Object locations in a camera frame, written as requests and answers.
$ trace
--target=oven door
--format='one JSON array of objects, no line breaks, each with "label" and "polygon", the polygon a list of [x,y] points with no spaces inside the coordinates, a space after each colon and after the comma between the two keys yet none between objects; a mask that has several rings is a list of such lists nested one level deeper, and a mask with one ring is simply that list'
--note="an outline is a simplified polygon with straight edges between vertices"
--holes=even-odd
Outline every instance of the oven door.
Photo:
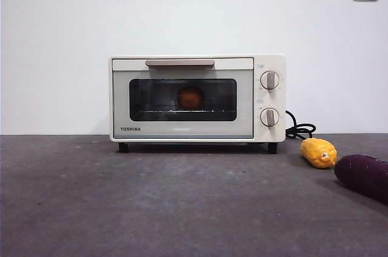
[{"label": "oven door", "polygon": [[252,139],[253,59],[211,61],[113,60],[113,137]]}]

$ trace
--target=oven door handle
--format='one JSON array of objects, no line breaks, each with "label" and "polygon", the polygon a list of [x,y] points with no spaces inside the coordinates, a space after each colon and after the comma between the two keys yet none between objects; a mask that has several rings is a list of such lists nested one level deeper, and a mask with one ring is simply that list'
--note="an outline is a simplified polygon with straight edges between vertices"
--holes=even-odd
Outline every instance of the oven door handle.
[{"label": "oven door handle", "polygon": [[174,67],[174,66],[214,66],[213,59],[171,59],[171,60],[146,60],[149,67]]}]

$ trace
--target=oven feet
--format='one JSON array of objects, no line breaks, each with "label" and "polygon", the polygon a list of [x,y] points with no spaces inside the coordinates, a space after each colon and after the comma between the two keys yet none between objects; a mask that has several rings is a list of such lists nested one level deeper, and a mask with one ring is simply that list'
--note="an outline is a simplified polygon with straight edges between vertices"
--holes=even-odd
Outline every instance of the oven feet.
[{"label": "oven feet", "polygon": [[127,143],[119,143],[119,153],[128,153],[129,152],[129,147]]},{"label": "oven feet", "polygon": [[268,143],[268,153],[276,154],[278,151],[278,143]]}]

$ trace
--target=purple sweet potato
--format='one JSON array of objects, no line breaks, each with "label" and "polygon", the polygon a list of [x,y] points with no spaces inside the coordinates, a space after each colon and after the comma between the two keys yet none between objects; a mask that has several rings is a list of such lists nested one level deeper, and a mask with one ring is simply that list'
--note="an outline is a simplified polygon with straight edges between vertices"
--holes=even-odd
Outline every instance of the purple sweet potato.
[{"label": "purple sweet potato", "polygon": [[348,188],[388,203],[388,162],[367,155],[344,156],[334,174]]}]

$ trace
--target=toshiba logo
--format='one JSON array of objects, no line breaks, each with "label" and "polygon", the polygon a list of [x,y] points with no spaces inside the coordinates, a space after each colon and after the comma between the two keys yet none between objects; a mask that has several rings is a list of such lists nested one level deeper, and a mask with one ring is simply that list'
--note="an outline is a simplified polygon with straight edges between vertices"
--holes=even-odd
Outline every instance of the toshiba logo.
[{"label": "toshiba logo", "polygon": [[122,130],[122,131],[130,131],[130,132],[141,131],[140,127],[121,127],[120,130]]}]

